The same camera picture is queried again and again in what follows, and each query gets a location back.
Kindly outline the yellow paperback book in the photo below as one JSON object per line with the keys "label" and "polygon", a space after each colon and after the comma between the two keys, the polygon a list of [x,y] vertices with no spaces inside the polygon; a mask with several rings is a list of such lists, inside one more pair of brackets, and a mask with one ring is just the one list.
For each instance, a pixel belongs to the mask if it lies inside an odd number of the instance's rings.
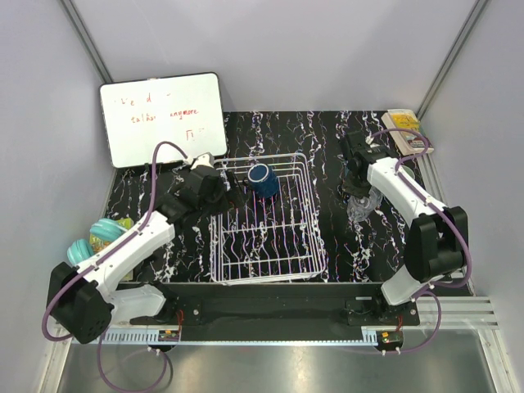
{"label": "yellow paperback book", "polygon": [[391,136],[403,156],[412,156],[424,150],[422,126],[413,111],[388,110],[382,115],[381,120],[387,129],[402,129],[402,131],[393,131]]}

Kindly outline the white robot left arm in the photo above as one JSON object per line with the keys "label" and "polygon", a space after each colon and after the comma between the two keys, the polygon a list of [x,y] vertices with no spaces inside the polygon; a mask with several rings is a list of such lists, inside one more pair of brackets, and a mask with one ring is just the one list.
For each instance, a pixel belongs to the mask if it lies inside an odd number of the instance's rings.
{"label": "white robot left arm", "polygon": [[51,272],[46,317],[53,317],[76,341],[88,344],[111,325],[150,317],[170,323],[177,295],[160,282],[120,290],[122,278],[200,219],[244,206],[246,198],[229,170],[207,165],[191,169],[172,193],[155,201],[130,230],[75,267],[60,263]]}

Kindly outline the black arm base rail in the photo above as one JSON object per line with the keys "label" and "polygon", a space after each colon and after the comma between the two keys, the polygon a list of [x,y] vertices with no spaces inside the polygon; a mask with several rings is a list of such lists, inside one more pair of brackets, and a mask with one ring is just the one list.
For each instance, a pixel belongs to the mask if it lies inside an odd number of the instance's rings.
{"label": "black arm base rail", "polygon": [[376,283],[170,283],[185,345],[362,341],[362,328],[420,324],[415,304],[389,307]]}

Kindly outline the teal headphones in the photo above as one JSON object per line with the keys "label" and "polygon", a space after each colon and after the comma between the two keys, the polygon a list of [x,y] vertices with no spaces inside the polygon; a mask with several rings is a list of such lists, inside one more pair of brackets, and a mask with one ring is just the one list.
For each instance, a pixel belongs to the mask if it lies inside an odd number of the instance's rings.
{"label": "teal headphones", "polygon": [[[99,219],[89,230],[90,234],[99,239],[103,244],[106,242],[114,242],[126,231],[127,229],[117,221],[107,218]],[[66,254],[71,265],[76,266],[80,262],[93,256],[94,249],[88,240],[79,239],[70,245]]]}

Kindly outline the pale green cup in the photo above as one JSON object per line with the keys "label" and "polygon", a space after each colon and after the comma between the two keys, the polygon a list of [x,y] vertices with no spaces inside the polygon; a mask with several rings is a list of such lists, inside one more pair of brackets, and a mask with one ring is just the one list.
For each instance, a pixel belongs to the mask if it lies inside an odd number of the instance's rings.
{"label": "pale green cup", "polygon": [[402,165],[401,168],[410,178],[415,179],[414,172],[407,165]]}

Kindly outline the dark blue ceramic mug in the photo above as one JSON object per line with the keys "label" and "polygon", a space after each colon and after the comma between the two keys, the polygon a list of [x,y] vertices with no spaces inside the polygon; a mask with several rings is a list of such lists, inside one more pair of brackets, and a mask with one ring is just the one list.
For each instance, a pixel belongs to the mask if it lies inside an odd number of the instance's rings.
{"label": "dark blue ceramic mug", "polygon": [[246,183],[258,198],[271,198],[279,191],[279,181],[273,170],[266,164],[252,165],[246,175]]}

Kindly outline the white dry-erase board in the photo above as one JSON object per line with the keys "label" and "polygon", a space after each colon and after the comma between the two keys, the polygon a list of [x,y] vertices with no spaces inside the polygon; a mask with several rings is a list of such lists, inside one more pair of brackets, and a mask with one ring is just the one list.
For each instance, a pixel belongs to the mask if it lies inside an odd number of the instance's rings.
{"label": "white dry-erase board", "polygon": [[99,89],[114,167],[170,163],[228,150],[219,77],[214,72],[104,84]]}

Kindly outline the white wire dish rack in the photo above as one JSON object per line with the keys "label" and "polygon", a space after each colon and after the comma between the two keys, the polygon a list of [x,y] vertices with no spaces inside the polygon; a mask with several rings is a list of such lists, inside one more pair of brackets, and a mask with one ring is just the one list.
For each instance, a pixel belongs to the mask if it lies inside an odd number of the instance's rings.
{"label": "white wire dish rack", "polygon": [[[247,185],[248,172],[257,164],[267,165],[278,181],[276,194],[268,199]],[[318,197],[303,153],[221,159],[215,168],[241,181],[246,202],[210,220],[212,282],[285,282],[326,271]]]}

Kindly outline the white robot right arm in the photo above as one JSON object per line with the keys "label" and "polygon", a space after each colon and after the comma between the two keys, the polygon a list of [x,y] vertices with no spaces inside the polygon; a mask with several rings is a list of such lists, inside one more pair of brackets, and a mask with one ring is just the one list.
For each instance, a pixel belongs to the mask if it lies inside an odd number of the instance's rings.
{"label": "white robot right arm", "polygon": [[372,303],[374,319],[393,323],[401,314],[400,306],[428,288],[467,285],[472,256],[465,210],[438,201],[407,175],[403,160],[391,149],[368,142],[361,132],[347,133],[339,143],[346,160],[341,190],[350,198],[349,220],[365,220],[387,199],[409,227],[403,264],[381,285],[380,299]]}

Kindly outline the clear glass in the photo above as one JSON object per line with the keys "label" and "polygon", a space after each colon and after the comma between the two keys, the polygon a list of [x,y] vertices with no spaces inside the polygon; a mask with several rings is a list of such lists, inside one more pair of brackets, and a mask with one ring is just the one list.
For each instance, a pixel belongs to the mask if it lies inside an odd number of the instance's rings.
{"label": "clear glass", "polygon": [[372,211],[378,208],[383,199],[383,194],[372,187],[367,196],[352,196],[350,204],[357,211]]}
{"label": "clear glass", "polygon": [[348,220],[352,223],[365,221],[374,210],[373,206],[359,205],[350,201],[347,206]]}

